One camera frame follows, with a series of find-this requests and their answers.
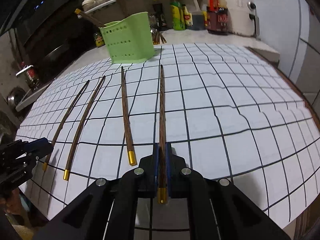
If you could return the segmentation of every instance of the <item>black grid line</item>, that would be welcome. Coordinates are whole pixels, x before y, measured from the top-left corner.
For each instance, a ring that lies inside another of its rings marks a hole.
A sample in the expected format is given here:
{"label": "black grid line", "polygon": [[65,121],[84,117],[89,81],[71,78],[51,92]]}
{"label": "black grid line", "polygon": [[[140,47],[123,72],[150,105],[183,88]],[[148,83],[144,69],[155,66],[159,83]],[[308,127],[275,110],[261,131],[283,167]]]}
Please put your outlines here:
{"label": "black grid line", "polygon": [[98,139],[98,142],[97,142],[97,144],[96,144],[96,147],[95,147],[95,150],[94,150],[94,153],[93,153],[93,158],[92,158],[92,162],[91,162],[91,166],[90,166],[90,170],[89,170],[89,177],[90,177],[90,175],[91,175],[94,158],[95,158],[95,155],[96,155],[97,150],[98,150],[99,142],[100,142],[100,139],[101,139],[101,136],[102,136],[102,132],[103,132],[103,129],[104,129],[105,124],[106,124],[106,121],[107,121],[107,117],[108,117],[108,115],[109,115],[109,113],[110,113],[110,111],[111,111],[111,109],[112,109],[112,106],[113,106],[113,104],[114,104],[115,101],[116,101],[116,96],[115,96],[115,98],[114,98],[114,100],[113,100],[113,102],[112,102],[112,104],[111,104],[110,109],[108,110],[108,113],[107,113],[107,115],[106,115],[106,117],[105,117],[105,119],[104,119],[104,122],[103,122],[103,126],[102,126],[102,128],[101,128],[100,135],[99,135],[99,139]]}
{"label": "black grid line", "polygon": [[[304,144],[305,145],[307,145],[307,143],[306,143],[306,140],[305,140],[305,138],[304,138],[304,135],[303,135],[303,133],[302,133],[302,130],[301,130],[301,127],[300,127],[300,123],[297,121],[297,124],[298,124],[298,127],[299,127],[299,130],[300,130],[300,132],[301,132],[301,136],[302,136],[302,138],[303,138],[303,142],[304,142]],[[309,149],[307,148],[307,151],[308,151],[308,155],[309,155],[309,158],[310,158],[310,161],[311,161],[311,164],[312,164],[312,169],[313,169],[313,171],[315,171],[315,166],[314,166],[314,164],[313,164],[313,161],[312,161],[312,158],[311,158],[311,155],[310,155],[310,152],[309,152]],[[316,189],[317,189],[317,194],[319,193],[319,190],[318,190],[318,183],[317,183],[317,178],[316,178]]]}
{"label": "black grid line", "polygon": [[[208,108],[212,108],[211,106],[210,107],[204,107],[204,108],[196,108],[197,109],[208,109]],[[122,116],[116,116],[116,117],[108,117],[109,119],[110,118],[118,118],[118,117],[122,117]],[[312,117],[309,117],[309,118],[306,118],[306,119],[301,119],[299,120],[300,121],[307,121],[307,120],[311,120]],[[253,131],[258,131],[258,130],[265,130],[265,129],[268,129],[268,128],[275,128],[275,127],[281,127],[281,126],[285,126],[286,124],[293,124],[293,123],[297,123],[296,121],[292,121],[292,122],[287,122],[287,123],[283,123],[283,124],[275,124],[275,125],[269,125],[269,126],[265,126],[265,127],[259,127],[259,128],[251,128],[251,130]],[[223,136],[228,136],[228,135],[234,135],[234,134],[239,134],[239,133],[242,133],[242,132],[246,132],[246,131],[249,131],[250,128],[246,128],[246,129],[242,129],[242,130],[239,130],[239,131],[236,131],[236,132],[230,132],[230,133],[223,133],[222,135]],[[218,135],[211,135],[211,136],[207,136],[207,137],[199,137],[199,138],[193,138],[193,139],[190,139],[189,141],[192,142],[192,141],[198,141],[198,140],[204,140],[204,139],[211,139],[211,138],[217,138],[217,137],[221,137],[222,136],[221,134],[218,134]],[[37,140],[37,138],[34,138],[34,137],[28,137],[28,136],[21,136],[21,137],[25,137],[25,138],[28,138],[28,139],[34,139],[34,140]],[[170,143],[182,143],[182,142],[188,142],[187,139],[185,140],[175,140],[175,141],[168,141]],[[71,144],[72,142],[63,142],[63,141],[56,141],[56,143],[65,143],[65,144]],[[80,141],[78,142],[77,144],[90,144],[90,145],[98,145],[98,146],[121,146],[122,144],[107,144],[107,143],[92,143],[92,142],[86,142],[86,141]],[[153,145],[153,143],[134,143],[133,144],[134,146],[143,146],[143,145]]]}
{"label": "black grid line", "polygon": [[[263,93],[273,102],[272,98],[271,98],[263,89],[262,89],[262,91],[263,91]],[[281,113],[280,111],[278,111],[278,112],[281,114],[282,119],[283,119],[284,122],[286,123],[286,121],[285,121],[282,113]],[[266,115],[265,113],[263,113],[263,114],[265,115],[266,119],[268,120],[268,123],[270,124],[267,115]],[[296,150],[296,148],[295,148],[295,146],[294,146],[294,142],[293,142],[293,139],[292,139],[292,135],[291,135],[290,130],[289,130],[289,128],[288,128],[288,124],[286,123],[285,125],[286,125],[286,127],[287,127],[288,132],[289,132],[289,135],[290,135],[290,138],[291,138],[291,141],[292,141],[294,150],[295,150],[295,152],[297,152],[297,150]],[[281,153],[280,153],[280,149],[279,149],[279,146],[278,146],[278,142],[276,141],[276,136],[275,136],[274,131],[273,131],[272,128],[271,128],[271,130],[272,130],[272,134],[273,134],[273,136],[274,136],[274,139],[275,139],[275,142],[276,142],[276,145],[277,145],[279,154],[280,154],[280,158],[282,159],[282,156],[281,156]],[[298,159],[298,163],[299,163],[299,167],[300,167],[300,172],[301,172],[302,180],[303,180],[303,172],[302,172],[302,167],[301,167],[301,164],[300,164],[300,160],[299,160],[298,154],[296,154],[296,156],[297,156],[297,159]],[[291,220],[291,203],[290,203],[290,196],[289,196],[289,185],[288,185],[288,180],[287,180],[287,175],[286,175],[286,171],[285,171],[285,168],[284,168],[283,160],[282,160],[281,162],[282,162],[282,166],[283,166],[283,169],[284,169],[284,176],[285,176],[285,180],[286,180],[286,184],[287,184],[288,202],[289,202],[289,222],[290,222],[290,220]],[[307,206],[306,187],[305,187],[304,184],[303,184],[303,187],[304,187],[304,195],[305,195],[305,204],[306,204],[306,206]]]}
{"label": "black grid line", "polygon": [[186,122],[186,130],[187,130],[188,149],[189,149],[189,161],[190,161],[190,168],[192,168],[192,155],[191,155],[190,134],[189,134],[189,128],[188,128],[186,104],[185,104],[185,102],[184,102],[183,89],[182,89],[182,84],[181,84],[181,77],[180,77],[180,73],[179,73],[179,67],[178,67],[178,62],[177,62],[177,57],[176,57],[175,52],[174,52],[174,58],[175,58],[175,60],[176,60],[177,71],[178,71],[178,76],[179,76],[179,83],[180,83],[181,97],[182,97],[182,104],[183,104],[183,112],[184,112],[184,118],[185,118],[185,122]]}
{"label": "black grid line", "polygon": [[206,93],[207,93],[207,96],[208,96],[208,98],[209,98],[209,100],[210,100],[210,103],[211,103],[211,106],[212,106],[212,110],[213,110],[213,114],[214,114],[214,116],[215,116],[215,118],[216,118],[216,120],[217,120],[217,122],[218,122],[219,129],[220,129],[220,133],[221,133],[221,138],[222,138],[222,142],[223,142],[223,146],[224,146],[224,150],[225,150],[225,154],[226,154],[226,158],[227,158],[227,162],[228,162],[230,180],[231,180],[231,182],[233,183],[233,175],[232,175],[231,163],[230,163],[229,154],[228,154],[228,150],[227,150],[227,145],[226,145],[226,141],[225,141],[225,139],[224,139],[224,135],[223,135],[223,131],[222,131],[222,127],[221,127],[220,120],[219,120],[218,116],[216,115],[216,110],[215,110],[214,105],[213,105],[213,103],[212,103],[212,100],[211,100],[210,94],[209,94],[209,92],[208,92],[208,89],[207,89],[207,87],[206,87],[206,85],[205,85],[205,83],[204,83],[204,81],[203,81],[203,79],[202,79],[202,76],[201,76],[200,73],[199,73],[198,68],[196,67],[195,62],[193,61],[193,57],[192,57],[192,56],[191,56],[191,59],[192,59],[192,62],[193,62],[193,64],[194,64],[197,72],[198,72],[198,75],[199,75],[199,77],[200,77],[200,79],[201,79],[201,82],[202,82],[202,84],[203,84],[203,86],[204,86],[204,89],[205,89],[205,91],[206,91]]}
{"label": "black grid line", "polygon": [[46,192],[47,194],[49,194],[50,197],[53,197],[54,199],[58,200],[59,202],[63,203],[66,205],[66,203],[64,203],[62,200],[58,199],[57,197],[55,197],[54,195],[52,195],[50,192],[46,191],[45,189],[43,189],[38,183],[36,183],[33,179],[30,179],[34,184],[36,184],[40,190],[39,190],[39,195],[41,190],[43,190],[44,192]]}
{"label": "black grid line", "polygon": [[[278,78],[278,79],[281,79],[279,76],[272,76],[272,75],[263,75],[263,76],[266,76],[266,77],[276,77],[276,78]],[[65,89],[67,89],[67,88],[71,88],[71,87],[73,87],[73,86],[76,86],[76,85],[78,85],[78,84],[74,84],[74,85],[72,85],[72,86],[70,86],[70,87],[66,87],[66,88],[64,88],[63,90],[65,90]],[[58,92],[60,92],[60,91],[63,91],[63,90],[61,90],[61,86],[59,86],[59,90],[56,92],[56,93],[58,93]]]}
{"label": "black grid line", "polygon": [[[73,128],[73,125],[75,124],[75,122],[76,121],[74,121],[73,123],[72,123],[72,126],[71,126],[71,128],[70,128],[70,130],[69,130],[69,132],[68,132],[68,135],[66,136],[66,140],[65,140],[65,142],[67,141],[67,139],[68,139],[68,136],[69,136],[69,134],[70,134],[70,132],[71,132],[71,130],[72,130],[72,128]],[[51,183],[51,189],[50,189],[50,195],[51,195],[51,192],[52,192],[52,187],[53,187],[53,182],[54,182],[54,179],[55,179],[55,176],[56,176],[56,173],[57,173],[57,168],[58,168],[58,165],[59,165],[59,161],[60,161],[60,158],[61,158],[61,156],[62,156],[62,153],[63,153],[63,149],[64,149],[64,147],[65,147],[65,143],[64,143],[64,145],[63,145],[63,147],[62,147],[62,149],[61,149],[61,153],[60,153],[60,155],[59,155],[59,159],[58,159],[58,162],[57,162],[57,167],[56,167],[56,169],[55,169],[55,171],[54,171],[54,175],[53,175],[53,179],[52,179],[52,183]],[[42,182],[43,182],[43,179],[44,179],[44,174],[45,173],[43,173],[43,176],[42,176],[42,180],[41,180],[41,186],[42,186]]]}
{"label": "black grid line", "polygon": [[[273,102],[273,100],[272,100],[272,98],[262,89],[262,91],[264,92],[264,94]],[[269,121],[269,119],[268,119],[268,117],[267,117],[267,115],[263,112],[263,114],[265,115],[265,117],[266,117],[266,119],[267,119],[267,121],[268,121],[268,123],[269,123],[269,125],[271,126],[271,124],[270,124],[270,121]],[[282,156],[281,156],[281,152],[280,152],[280,149],[279,149],[279,145],[278,145],[278,142],[277,142],[277,140],[276,140],[276,136],[275,136],[275,134],[274,134],[274,131],[273,131],[273,128],[271,128],[271,131],[272,131],[272,134],[273,134],[273,137],[274,137],[274,139],[275,139],[275,142],[276,142],[276,145],[277,145],[277,148],[278,148],[278,151],[279,151],[279,155],[280,155],[280,159],[281,159],[281,162],[282,162],[282,167],[283,167],[283,170],[284,170],[284,177],[285,177],[285,181],[286,181],[286,186],[287,186],[287,191],[288,191],[288,201],[289,201],[289,222],[290,222],[290,220],[291,220],[291,203],[290,203],[290,195],[289,195],[289,184],[288,184],[288,179],[287,179],[287,174],[286,174],[286,171],[285,171],[285,168],[284,168],[284,162],[283,162],[283,160],[282,160]],[[299,166],[300,166],[300,171],[301,171],[301,174],[302,174],[302,168],[301,168],[301,165],[300,165],[300,161],[299,161],[299,158],[298,158],[298,162],[299,162]],[[306,191],[305,191],[305,186],[304,186],[304,193],[305,193],[305,203],[307,203],[307,197],[306,197]]]}
{"label": "black grid line", "polygon": [[[230,66],[228,65],[228,63],[226,63],[226,64],[227,64],[227,66],[229,67],[229,69],[234,73],[234,71],[232,70],[232,68],[230,68]],[[236,77],[238,78],[239,82],[241,82],[241,84],[245,87],[245,89],[247,90],[247,92],[249,93],[249,95],[251,96],[251,98],[254,100],[254,102],[256,103],[256,105],[258,106],[258,109],[259,109],[259,111],[260,111],[260,107],[259,107],[259,104],[257,103],[257,101],[254,99],[254,97],[253,97],[253,96],[251,95],[251,93],[248,91],[247,87],[243,84],[243,82],[240,80],[240,78],[239,78],[237,75],[236,75]],[[235,103],[235,101],[234,101],[234,99],[233,99],[233,97],[231,96],[231,94],[230,94],[229,91],[228,91],[228,93],[229,93],[229,95],[230,95],[233,103],[234,103],[235,106],[236,106],[236,103]],[[255,143],[255,146],[256,146],[258,155],[259,155],[260,163],[261,163],[261,166],[262,166],[263,164],[262,164],[261,154],[260,154],[260,152],[259,152],[258,145],[257,145],[256,139],[255,139],[254,134],[253,134],[253,129],[251,128],[248,119],[247,119],[244,115],[241,114],[241,112],[240,112],[240,110],[239,110],[238,107],[237,107],[237,110],[238,110],[238,114],[241,115],[242,117],[244,117],[245,120],[247,121],[247,124],[248,124],[248,126],[249,126],[250,131],[251,131],[251,135],[252,135],[252,137],[253,137],[253,140],[254,140],[254,143]],[[266,184],[267,205],[269,206],[268,186],[267,186],[266,175],[265,175],[265,171],[264,171],[264,168],[263,168],[263,167],[262,167],[262,173],[263,173],[264,182],[265,182],[265,184]]]}
{"label": "black grid line", "polygon": [[[77,150],[76,150],[75,155],[74,155],[74,157],[73,157],[70,170],[72,170],[72,165],[73,165],[73,162],[74,162],[74,160],[75,160],[75,158],[76,158],[76,153],[77,153]],[[68,185],[69,185],[69,180],[68,180],[68,182],[67,182],[66,192],[65,192],[65,195],[64,195],[64,201],[66,201],[67,192],[68,192]]]}
{"label": "black grid line", "polygon": [[271,207],[273,207],[274,205],[278,204],[279,202],[281,202],[282,200],[284,200],[285,198],[287,198],[289,195],[291,195],[292,193],[296,192],[303,184],[305,184],[309,179],[311,179],[313,176],[316,177],[316,172],[320,169],[320,166],[303,182],[301,183],[298,187],[296,187],[293,191],[291,191],[288,195],[282,197],[281,199],[279,199],[278,201],[274,202],[273,204],[271,204],[268,209],[270,209]]}

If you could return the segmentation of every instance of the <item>knob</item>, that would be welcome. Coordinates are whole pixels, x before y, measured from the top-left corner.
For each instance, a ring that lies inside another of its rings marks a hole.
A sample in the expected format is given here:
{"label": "knob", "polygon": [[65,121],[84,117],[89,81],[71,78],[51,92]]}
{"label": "knob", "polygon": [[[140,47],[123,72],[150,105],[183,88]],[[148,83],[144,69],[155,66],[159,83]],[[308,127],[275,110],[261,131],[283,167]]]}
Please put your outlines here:
{"label": "knob", "polygon": [[253,2],[251,2],[251,3],[250,3],[250,8],[251,8],[252,10],[254,10],[254,9],[256,8],[256,5],[255,5]]}

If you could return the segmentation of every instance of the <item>red label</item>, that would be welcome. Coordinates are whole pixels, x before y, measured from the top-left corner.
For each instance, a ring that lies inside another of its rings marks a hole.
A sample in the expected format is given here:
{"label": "red label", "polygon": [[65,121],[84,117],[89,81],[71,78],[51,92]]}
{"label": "red label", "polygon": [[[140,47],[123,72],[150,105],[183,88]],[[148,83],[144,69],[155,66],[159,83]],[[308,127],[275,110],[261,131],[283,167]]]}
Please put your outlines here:
{"label": "red label", "polygon": [[28,74],[29,74],[29,76],[30,76],[31,78],[34,78],[34,77],[35,77],[35,72],[34,72],[34,70],[33,70],[32,68],[28,70]]}
{"label": "red label", "polygon": [[218,15],[218,22],[227,23],[228,22],[228,16],[226,14]]}

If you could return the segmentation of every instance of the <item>sauce bottle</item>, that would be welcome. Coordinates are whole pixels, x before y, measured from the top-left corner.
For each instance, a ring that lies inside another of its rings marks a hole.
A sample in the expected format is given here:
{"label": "sauce bottle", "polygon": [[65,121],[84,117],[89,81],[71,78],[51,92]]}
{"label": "sauce bottle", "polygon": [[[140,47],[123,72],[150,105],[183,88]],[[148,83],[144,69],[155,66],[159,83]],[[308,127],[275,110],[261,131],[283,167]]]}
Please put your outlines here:
{"label": "sauce bottle", "polygon": [[181,31],[186,29],[183,17],[183,9],[180,0],[171,0],[171,13],[172,13],[172,25],[173,29],[176,31]]}

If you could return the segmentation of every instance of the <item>white appliance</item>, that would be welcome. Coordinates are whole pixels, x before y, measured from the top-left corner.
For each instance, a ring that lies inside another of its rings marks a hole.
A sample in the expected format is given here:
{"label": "white appliance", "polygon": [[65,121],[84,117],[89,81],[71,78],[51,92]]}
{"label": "white appliance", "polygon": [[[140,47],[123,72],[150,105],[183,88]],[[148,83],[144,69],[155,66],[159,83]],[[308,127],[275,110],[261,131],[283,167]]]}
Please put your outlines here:
{"label": "white appliance", "polygon": [[241,36],[259,36],[259,18],[253,0],[226,0],[226,2],[229,32]]}

